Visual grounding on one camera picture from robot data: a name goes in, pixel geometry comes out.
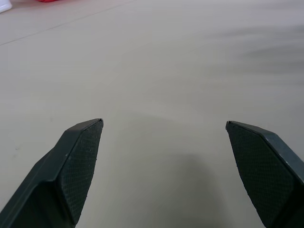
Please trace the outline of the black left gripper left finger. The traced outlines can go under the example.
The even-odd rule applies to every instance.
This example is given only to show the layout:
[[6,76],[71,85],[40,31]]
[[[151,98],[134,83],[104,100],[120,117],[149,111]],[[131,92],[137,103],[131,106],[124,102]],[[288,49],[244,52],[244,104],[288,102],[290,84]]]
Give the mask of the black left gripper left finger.
[[64,131],[0,212],[0,228],[75,228],[92,183],[104,123]]

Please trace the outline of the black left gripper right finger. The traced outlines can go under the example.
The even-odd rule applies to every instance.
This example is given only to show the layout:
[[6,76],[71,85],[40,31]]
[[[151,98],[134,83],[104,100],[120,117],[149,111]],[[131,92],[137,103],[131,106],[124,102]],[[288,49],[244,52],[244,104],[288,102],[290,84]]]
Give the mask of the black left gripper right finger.
[[266,228],[304,228],[304,161],[275,133],[228,121],[237,169]]

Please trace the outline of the white object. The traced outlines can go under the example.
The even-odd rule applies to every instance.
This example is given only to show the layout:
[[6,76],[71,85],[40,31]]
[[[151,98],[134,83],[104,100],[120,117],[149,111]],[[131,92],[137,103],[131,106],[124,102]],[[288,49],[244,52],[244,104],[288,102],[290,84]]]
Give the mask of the white object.
[[0,0],[0,13],[8,11],[12,8],[10,0]]

